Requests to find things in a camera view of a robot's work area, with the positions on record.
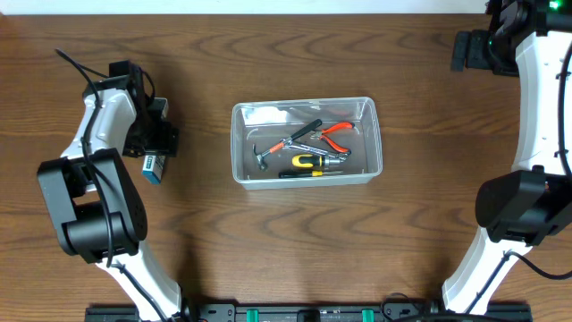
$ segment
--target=wooden table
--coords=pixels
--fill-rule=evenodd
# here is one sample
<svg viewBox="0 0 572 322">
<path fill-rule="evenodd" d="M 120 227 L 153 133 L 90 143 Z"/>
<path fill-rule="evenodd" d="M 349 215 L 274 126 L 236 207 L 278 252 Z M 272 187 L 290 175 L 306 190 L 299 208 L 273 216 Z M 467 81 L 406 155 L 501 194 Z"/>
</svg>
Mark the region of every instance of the wooden table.
<svg viewBox="0 0 572 322">
<path fill-rule="evenodd" d="M 96 70 L 130 58 L 181 128 L 164 182 L 125 158 L 147 208 L 147 239 L 196 298 L 240 303 L 379 302 L 440 295 L 475 236 L 481 183 L 509 171 L 518 79 L 450 72 L 458 30 L 484 15 L 0 17 L 0 320 L 81 321 L 130 303 L 106 273 L 68 257 L 36 180 L 83 116 L 85 81 L 53 51 Z M 367 185 L 245 191 L 231 176 L 238 102 L 371 97 L 383 172 Z M 528 257 L 572 267 L 572 229 Z M 538 321 L 569 318 L 570 283 L 517 264 L 496 300 Z"/>
</svg>

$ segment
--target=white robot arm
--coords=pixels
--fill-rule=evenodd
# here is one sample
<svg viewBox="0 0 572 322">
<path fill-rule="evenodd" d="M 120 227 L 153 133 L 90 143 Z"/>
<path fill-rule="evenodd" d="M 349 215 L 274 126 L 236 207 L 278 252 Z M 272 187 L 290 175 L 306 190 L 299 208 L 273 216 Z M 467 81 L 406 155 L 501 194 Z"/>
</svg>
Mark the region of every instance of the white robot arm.
<svg viewBox="0 0 572 322">
<path fill-rule="evenodd" d="M 513 251 L 525 255 L 545 235 L 555 234 L 569 223 L 569 184 L 559 156 L 558 97 L 572 29 L 540 26 L 535 19 L 537 11 L 542 11 L 537 10 L 539 5 L 549 4 L 517 1 L 491 8 L 495 6 L 491 2 L 490 9 L 501 10 L 496 16 L 499 24 L 493 21 L 488 32 L 473 31 L 469 40 L 486 42 L 484 52 L 489 54 L 490 69 L 495 73 L 511 75 L 517 69 L 520 132 L 513 174 L 487 182 L 479 191 L 476 215 L 480 227 L 457 271 L 442 286 L 445 309 L 458 313 L 483 315 L 492 294 L 517 262 L 516 257 L 505 254 Z M 507 39 L 511 45 L 503 43 Z M 467 67 L 475 67 L 471 63 L 467 61 Z M 565 96 L 567 129 L 572 126 L 571 100 L 572 95 Z M 565 135 L 567 142 L 572 141 L 572 131 Z"/>
<path fill-rule="evenodd" d="M 40 166 L 38 180 L 62 248 L 111 275 L 136 304 L 140 319 L 165 321 L 183 318 L 181 288 L 163 271 L 145 241 L 145 209 L 120 157 L 176 153 L 178 131 L 164 120 L 167 101 L 145 94 L 143 74 L 136 64 L 118 62 L 110 64 L 109 78 L 90 84 L 97 95 L 86 89 L 86 111 L 75 138 L 61 158 Z M 84 135 L 88 135 L 88 159 L 82 149 Z M 97 190 L 87 171 L 90 164 L 105 200 L 79 205 L 73 198 Z M 111 257 L 108 227 L 114 237 Z"/>
</svg>

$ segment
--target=red pliers handle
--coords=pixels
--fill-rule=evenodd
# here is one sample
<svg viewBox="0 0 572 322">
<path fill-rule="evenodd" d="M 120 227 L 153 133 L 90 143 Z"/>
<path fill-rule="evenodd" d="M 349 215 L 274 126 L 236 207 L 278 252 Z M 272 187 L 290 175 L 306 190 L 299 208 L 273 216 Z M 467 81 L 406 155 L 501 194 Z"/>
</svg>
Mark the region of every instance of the red pliers handle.
<svg viewBox="0 0 572 322">
<path fill-rule="evenodd" d="M 313 135 L 312 138 L 315 139 L 320 139 L 325 141 L 326 143 L 328 143 L 328 145 L 330 145 L 330 147 L 332 147 L 334 150 L 336 150 L 339 153 L 347 153 L 350 154 L 351 150 L 349 148 L 344 148 L 340 145 L 338 145 L 336 142 L 334 142 L 332 139 L 328 138 L 327 136 L 325 136 L 325 134 L 328 133 L 332 133 L 335 131 L 339 131 L 339 130 L 343 130 L 343 129 L 348 129 L 351 130 L 355 127 L 356 125 L 352 122 L 340 122 L 335 124 L 333 127 L 326 129 L 326 130 L 318 130 L 316 131 Z"/>
</svg>

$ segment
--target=small hammer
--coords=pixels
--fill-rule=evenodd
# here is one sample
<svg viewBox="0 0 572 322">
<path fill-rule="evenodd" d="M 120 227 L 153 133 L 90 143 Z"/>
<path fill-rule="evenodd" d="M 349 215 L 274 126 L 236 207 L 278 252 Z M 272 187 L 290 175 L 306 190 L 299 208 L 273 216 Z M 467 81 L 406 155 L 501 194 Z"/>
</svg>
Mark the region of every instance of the small hammer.
<svg viewBox="0 0 572 322">
<path fill-rule="evenodd" d="M 292 141 L 294 141 L 295 139 L 298 139 L 298 138 L 302 137 L 303 135 L 307 134 L 308 132 L 317 129 L 320 125 L 322 125 L 322 120 L 317 119 L 317 120 L 313 121 L 312 123 L 304 126 L 302 129 L 298 130 L 296 133 L 290 135 L 289 138 L 280 140 L 280 142 L 278 144 L 269 148 L 268 150 L 266 150 L 265 152 L 263 152 L 261 154 L 257 154 L 257 144 L 256 143 L 253 144 L 252 145 L 252 152 L 254 152 L 254 156 L 257 159 L 258 167 L 260 168 L 260 170 L 266 171 L 268 169 L 268 165 L 265 162 L 266 156 L 280 150 L 281 148 L 284 148 L 285 145 L 288 145 L 288 144 L 292 143 Z"/>
</svg>

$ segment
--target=plastic bin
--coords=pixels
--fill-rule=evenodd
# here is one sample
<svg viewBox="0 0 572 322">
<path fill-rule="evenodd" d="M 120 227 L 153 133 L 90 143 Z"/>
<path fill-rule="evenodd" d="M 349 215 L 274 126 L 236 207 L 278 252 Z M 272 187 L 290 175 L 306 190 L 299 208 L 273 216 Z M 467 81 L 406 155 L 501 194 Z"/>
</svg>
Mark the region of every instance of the plastic bin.
<svg viewBox="0 0 572 322">
<path fill-rule="evenodd" d="M 262 153 L 318 118 L 323 122 L 319 129 L 344 121 L 355 124 L 353 130 L 328 134 L 339 145 L 351 149 L 347 161 L 329 168 L 343 174 L 279 179 L 280 171 L 295 169 L 291 160 L 302 154 L 289 149 L 267 156 L 266 171 L 258 168 L 254 144 L 257 153 Z M 311 139 L 310 134 L 296 142 L 333 151 L 325 142 Z M 232 109 L 231 161 L 234 180 L 248 190 L 367 183 L 383 169 L 382 140 L 374 101 L 369 97 L 348 97 L 238 103 Z"/>
</svg>

